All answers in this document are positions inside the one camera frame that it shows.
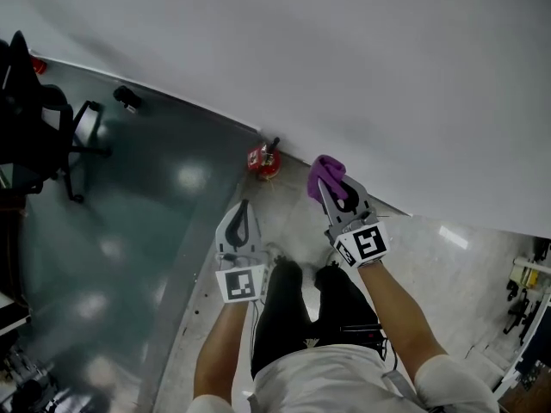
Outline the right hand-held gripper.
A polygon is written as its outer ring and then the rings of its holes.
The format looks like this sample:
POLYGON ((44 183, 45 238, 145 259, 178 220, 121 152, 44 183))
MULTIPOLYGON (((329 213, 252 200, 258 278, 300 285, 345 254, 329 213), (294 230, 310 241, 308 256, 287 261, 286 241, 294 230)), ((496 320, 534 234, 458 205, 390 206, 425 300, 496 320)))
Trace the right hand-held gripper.
POLYGON ((341 187, 348 196, 342 200, 340 209, 338 199, 332 196, 326 183, 318 179, 323 208, 330 224, 325 235, 345 265, 360 268, 380 260, 389 252, 389 238, 384 223, 373 213, 365 187, 349 176, 343 177, 341 187), (343 221, 342 212, 356 216, 343 221))

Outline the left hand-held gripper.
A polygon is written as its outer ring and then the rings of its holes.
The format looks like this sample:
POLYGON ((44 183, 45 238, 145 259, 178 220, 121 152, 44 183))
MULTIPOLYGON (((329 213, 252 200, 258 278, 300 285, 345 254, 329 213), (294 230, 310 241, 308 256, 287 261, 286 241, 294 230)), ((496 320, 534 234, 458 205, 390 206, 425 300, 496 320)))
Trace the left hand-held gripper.
POLYGON ((249 200, 239 201, 220 221, 215 231, 215 247, 218 264, 215 276, 224 302, 260 300, 265 294, 269 260, 249 200))

